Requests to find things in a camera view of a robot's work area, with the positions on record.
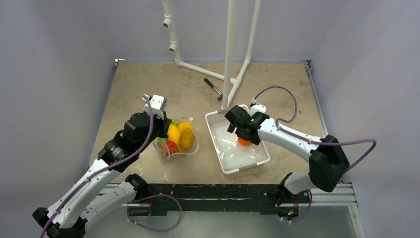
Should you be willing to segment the orange yellow mango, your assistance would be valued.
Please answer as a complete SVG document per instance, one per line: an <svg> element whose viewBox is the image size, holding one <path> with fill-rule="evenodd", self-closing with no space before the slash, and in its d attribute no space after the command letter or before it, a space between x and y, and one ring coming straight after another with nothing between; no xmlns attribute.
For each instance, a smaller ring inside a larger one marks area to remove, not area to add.
<svg viewBox="0 0 420 238"><path fill-rule="evenodd" d="M189 150L195 142L195 134L193 133L192 129L186 128L181 132L179 138L179 146L182 151Z"/></svg>

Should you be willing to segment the orange fruit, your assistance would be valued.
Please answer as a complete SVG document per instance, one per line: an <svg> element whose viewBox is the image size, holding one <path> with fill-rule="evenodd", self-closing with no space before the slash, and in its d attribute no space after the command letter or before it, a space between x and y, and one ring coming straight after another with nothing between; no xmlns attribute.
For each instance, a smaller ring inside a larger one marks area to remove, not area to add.
<svg viewBox="0 0 420 238"><path fill-rule="evenodd" d="M252 145L252 143L250 141L247 141L247 140L242 139L240 137L237 138L237 141L242 146L251 146Z"/></svg>

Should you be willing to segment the yellow lemon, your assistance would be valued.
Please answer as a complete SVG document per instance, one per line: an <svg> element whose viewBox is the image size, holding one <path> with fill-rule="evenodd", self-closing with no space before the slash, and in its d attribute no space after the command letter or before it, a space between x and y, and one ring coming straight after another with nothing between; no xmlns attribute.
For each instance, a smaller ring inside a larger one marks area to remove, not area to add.
<svg viewBox="0 0 420 238"><path fill-rule="evenodd" d="M180 132L182 132L186 128L191 128L191 125L188 121L183 121L177 126L177 128L179 129Z"/></svg>

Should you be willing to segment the green pear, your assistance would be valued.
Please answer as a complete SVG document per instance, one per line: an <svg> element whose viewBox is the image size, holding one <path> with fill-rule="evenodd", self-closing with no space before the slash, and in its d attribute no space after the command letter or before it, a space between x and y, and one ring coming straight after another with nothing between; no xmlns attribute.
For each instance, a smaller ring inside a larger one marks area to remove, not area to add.
<svg viewBox="0 0 420 238"><path fill-rule="evenodd" d="M156 146L158 148L160 148L163 144L165 144L167 142L167 138L161 138L161 137L157 137L156 138Z"/></svg>

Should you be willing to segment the yellow banana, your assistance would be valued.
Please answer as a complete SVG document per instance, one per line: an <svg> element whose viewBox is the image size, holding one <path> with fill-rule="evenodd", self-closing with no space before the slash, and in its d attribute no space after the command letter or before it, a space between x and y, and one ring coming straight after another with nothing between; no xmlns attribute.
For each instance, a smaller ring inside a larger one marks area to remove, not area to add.
<svg viewBox="0 0 420 238"><path fill-rule="evenodd" d="M169 141L173 141L173 142L175 142L177 145L179 144L179 138L180 138L181 132L180 132L180 131L179 131L179 129L177 128L177 125L176 125L176 124L173 124L173 123L172 123L172 124L169 126L169 129L168 129L167 135L168 135L168 140L169 140Z"/></svg>

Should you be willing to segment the red apple bottom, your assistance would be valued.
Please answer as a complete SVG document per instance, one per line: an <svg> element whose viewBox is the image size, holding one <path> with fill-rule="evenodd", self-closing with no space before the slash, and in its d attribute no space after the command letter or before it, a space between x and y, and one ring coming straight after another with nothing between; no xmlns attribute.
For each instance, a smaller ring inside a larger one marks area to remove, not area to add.
<svg viewBox="0 0 420 238"><path fill-rule="evenodd" d="M170 157L173 154L178 153L178 146L173 141L167 141L163 145L163 152L164 152L164 154L165 154L166 157Z"/></svg>

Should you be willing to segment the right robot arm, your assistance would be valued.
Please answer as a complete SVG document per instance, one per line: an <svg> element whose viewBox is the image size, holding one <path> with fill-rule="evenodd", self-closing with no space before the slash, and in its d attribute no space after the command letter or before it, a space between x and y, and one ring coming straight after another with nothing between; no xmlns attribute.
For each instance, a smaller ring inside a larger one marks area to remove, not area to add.
<svg viewBox="0 0 420 238"><path fill-rule="evenodd" d="M281 125L263 112L251 115L240 106L231 108L225 118L229 122L229 133L235 133L255 145L262 141L270 142L308 163L306 171L290 174L279 184L278 195L285 202L313 188L332 192L350 167L341 144L334 136L321 138L304 134Z"/></svg>

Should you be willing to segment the white plastic tray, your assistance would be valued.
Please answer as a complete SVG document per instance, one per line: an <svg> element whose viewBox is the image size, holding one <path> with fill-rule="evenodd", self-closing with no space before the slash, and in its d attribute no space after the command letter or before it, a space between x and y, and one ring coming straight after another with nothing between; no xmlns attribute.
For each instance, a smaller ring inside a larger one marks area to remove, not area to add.
<svg viewBox="0 0 420 238"><path fill-rule="evenodd" d="M222 171L232 174L269 162L270 155L264 142L244 146L238 142L236 134L227 132L229 122L224 117L227 111L223 109L205 115Z"/></svg>

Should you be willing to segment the clear zip top bag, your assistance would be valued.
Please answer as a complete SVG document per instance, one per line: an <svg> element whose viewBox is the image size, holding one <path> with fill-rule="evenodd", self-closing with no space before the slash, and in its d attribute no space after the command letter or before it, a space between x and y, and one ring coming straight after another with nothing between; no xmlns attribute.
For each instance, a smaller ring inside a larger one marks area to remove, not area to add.
<svg viewBox="0 0 420 238"><path fill-rule="evenodd" d="M166 138L157 137L153 146L164 159L193 155L198 151L199 141L195 134L193 118L173 118Z"/></svg>

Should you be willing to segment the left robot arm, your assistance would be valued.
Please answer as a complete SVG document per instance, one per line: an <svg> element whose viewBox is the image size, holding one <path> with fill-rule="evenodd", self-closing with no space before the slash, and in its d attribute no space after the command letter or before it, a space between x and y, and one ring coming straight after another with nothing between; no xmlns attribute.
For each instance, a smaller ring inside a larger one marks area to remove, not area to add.
<svg viewBox="0 0 420 238"><path fill-rule="evenodd" d="M61 199L34 211L32 216L43 229L40 236L81 238L122 204L145 201L150 194L149 185L138 174L129 175L112 192L99 192L134 163L153 140L166 136L170 123L163 110L133 114Z"/></svg>

